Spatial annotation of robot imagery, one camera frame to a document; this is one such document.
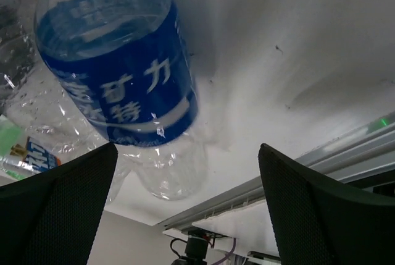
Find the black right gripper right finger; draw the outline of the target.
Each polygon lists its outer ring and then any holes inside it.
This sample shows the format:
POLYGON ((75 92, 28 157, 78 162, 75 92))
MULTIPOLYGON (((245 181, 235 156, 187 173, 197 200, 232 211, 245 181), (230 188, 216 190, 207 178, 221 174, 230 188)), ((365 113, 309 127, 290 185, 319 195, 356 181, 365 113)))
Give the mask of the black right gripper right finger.
POLYGON ((394 264, 394 198, 274 160, 294 179, 265 196, 282 264, 394 264))

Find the white cap labelled bottle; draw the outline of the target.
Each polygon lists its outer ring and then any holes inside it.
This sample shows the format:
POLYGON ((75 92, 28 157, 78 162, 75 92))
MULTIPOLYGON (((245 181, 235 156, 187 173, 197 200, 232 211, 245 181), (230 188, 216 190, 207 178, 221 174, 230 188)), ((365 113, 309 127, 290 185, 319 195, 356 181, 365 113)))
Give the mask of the white cap labelled bottle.
POLYGON ((1 174, 22 180, 56 168, 60 159, 46 150, 36 139, 1 116, 1 174))

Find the blue label plastic bottle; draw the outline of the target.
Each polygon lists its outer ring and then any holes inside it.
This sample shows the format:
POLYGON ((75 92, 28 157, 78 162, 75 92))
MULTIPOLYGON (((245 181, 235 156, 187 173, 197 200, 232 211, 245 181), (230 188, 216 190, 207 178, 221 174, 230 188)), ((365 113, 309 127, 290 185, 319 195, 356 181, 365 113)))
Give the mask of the blue label plastic bottle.
POLYGON ((93 128, 162 200, 207 175, 198 91, 174 0, 39 0, 38 52, 93 128))

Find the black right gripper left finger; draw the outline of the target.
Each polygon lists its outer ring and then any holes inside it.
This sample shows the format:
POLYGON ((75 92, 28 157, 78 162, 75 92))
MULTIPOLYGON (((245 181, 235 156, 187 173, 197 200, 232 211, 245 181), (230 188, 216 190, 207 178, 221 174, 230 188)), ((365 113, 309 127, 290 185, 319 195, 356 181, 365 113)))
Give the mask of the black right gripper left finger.
POLYGON ((118 158, 107 143, 1 187, 1 264, 86 264, 118 158))

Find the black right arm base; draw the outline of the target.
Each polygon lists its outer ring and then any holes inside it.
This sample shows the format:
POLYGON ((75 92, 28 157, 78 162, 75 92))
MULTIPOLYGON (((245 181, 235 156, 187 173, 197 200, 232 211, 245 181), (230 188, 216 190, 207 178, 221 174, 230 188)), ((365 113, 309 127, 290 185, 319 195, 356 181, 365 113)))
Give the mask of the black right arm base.
POLYGON ((174 238, 170 241, 170 250, 177 256, 172 265, 207 265, 206 256, 209 248, 213 248, 215 237, 206 230, 195 229, 188 232, 188 239, 174 238), (185 244, 184 255, 173 248, 175 242, 185 244))

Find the clear unlabelled plastic bottle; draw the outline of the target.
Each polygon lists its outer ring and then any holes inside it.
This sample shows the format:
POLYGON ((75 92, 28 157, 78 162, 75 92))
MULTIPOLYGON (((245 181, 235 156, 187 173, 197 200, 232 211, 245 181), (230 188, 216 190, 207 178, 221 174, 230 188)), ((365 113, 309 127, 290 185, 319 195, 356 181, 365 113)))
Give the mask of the clear unlabelled plastic bottle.
POLYGON ((21 0, 1 0, 1 114, 35 68, 35 47, 20 6, 21 0))

